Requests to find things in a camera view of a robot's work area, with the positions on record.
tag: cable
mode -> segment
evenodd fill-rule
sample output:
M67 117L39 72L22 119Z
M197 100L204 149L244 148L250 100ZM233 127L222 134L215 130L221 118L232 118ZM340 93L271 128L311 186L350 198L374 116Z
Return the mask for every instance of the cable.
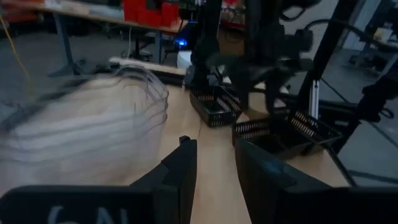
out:
M398 179L392 178L392 177L384 177L384 176L369 174L366 172L360 172L360 171L356 171L356 170L349 170L348 172L355 177L362 177L365 179L376 180L379 182L384 182L384 183L389 183L389 184L398 184Z
M335 23L335 24L339 24L339 25L343 25L345 28L347 28L351 32L354 32L358 37L360 37L361 39L363 39L367 43L373 44L373 45L375 45L377 47L385 47L385 48L391 49L391 50L393 50L395 52L398 52L398 47L391 46L391 45L379 42L379 41L373 39L372 36L367 35L365 32L359 30L355 26L349 25L346 22L339 21L339 20L336 20L336 19L318 19L318 20L312 21L309 24L307 24L304 29L309 30L309 29L311 29L311 27L313 27L315 25L325 24L325 23L330 23L330 22Z
M129 30L129 50L127 51L126 59L129 59L130 53L131 53L131 29L132 29L132 27L130 26L130 30Z
M280 18L281 18L283 21L292 22L292 21L294 21L294 20L300 18L300 17L304 14L305 11L306 11L305 9L302 9L302 10L301 10L296 16L294 16L294 17L287 17L285 14L282 13L282 15L280 16Z
M184 23L184 20L180 17L181 23L180 23L180 27L178 28L178 33L181 31L182 29L182 24Z
M26 80L27 94L30 97L33 97L34 96L34 87L33 87L32 80L30 79L30 74L26 70L24 64L21 62L21 59L19 58L17 50L15 49L14 42L12 41L10 33L8 33L8 29L7 29L6 23L4 22L1 14L0 14L0 21L1 21L1 24L2 24L2 27L3 27L4 31L5 31L5 33L7 35L8 41L10 42L10 45L11 45L11 48L12 48L12 53L14 54L16 60L18 61L19 65L21 66L22 71L24 71L25 80Z

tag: red container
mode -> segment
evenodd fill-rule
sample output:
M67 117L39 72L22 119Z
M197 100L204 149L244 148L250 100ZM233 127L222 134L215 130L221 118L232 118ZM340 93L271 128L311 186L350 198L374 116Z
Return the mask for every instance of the red container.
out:
M237 0L224 0L225 4L229 4L229 5L235 5L237 2Z
M160 15L160 11L149 11L148 13L149 13L148 25L152 27L162 26L162 16Z
M147 13L147 10L141 10L137 11L137 22L139 24L147 24L149 20L149 15Z
M178 6L169 3L162 4L162 25L166 27L172 26L179 19Z
M145 10L146 0L124 0L124 20L137 22L138 11Z

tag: black metal pole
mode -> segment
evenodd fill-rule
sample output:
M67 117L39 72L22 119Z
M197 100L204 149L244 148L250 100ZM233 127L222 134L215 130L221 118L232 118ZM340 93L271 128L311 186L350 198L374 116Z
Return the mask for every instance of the black metal pole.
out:
M331 18L348 22L358 1L359 0L339 0ZM326 29L317 54L313 59L314 68L307 73L298 93L298 106L301 110L308 110L312 82L321 79L344 29L343 26L333 23L329 24Z
M222 3L222 0L206 1L200 8L198 25L201 32L191 54L191 62L195 66L192 82L196 86L208 85L207 75L210 70L206 66L206 61L211 55L220 51L217 33Z

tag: mesh basket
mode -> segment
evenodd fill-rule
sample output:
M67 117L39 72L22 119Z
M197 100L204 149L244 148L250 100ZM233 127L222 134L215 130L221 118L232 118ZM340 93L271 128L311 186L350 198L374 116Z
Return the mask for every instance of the mesh basket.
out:
M323 149L341 134L315 118L290 108L275 109L275 116L238 123L233 126L233 144L243 138L275 154L290 159Z
M231 125L238 120L242 109L222 87L207 90L191 89L190 101L209 127Z
M290 121L311 142L310 147L303 151L303 155L312 154L324 149L324 146L333 144L342 135L329 125L307 115L303 112L290 108L279 108L275 111L277 116L282 116L286 121Z
M277 156L290 159L303 152L310 141L283 119L258 119L233 126L232 140L243 138Z

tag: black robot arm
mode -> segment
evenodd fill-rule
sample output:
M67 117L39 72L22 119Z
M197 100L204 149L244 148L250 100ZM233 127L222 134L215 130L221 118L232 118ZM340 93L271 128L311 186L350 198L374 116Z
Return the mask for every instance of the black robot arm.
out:
M273 102L279 88L295 72L312 68L311 60L302 60L300 52L312 46L312 32L298 30L295 35L286 35L279 19L284 11L296 6L303 11L320 0L246 0L244 55L233 57L220 55L217 30L220 21L222 0L207 1L201 6L199 26L201 36L192 52L195 66L193 80L189 85L208 87L207 75L212 66L226 65L222 76L231 79L233 88L244 110L248 109L248 95L254 86L266 82L267 108L272 113Z

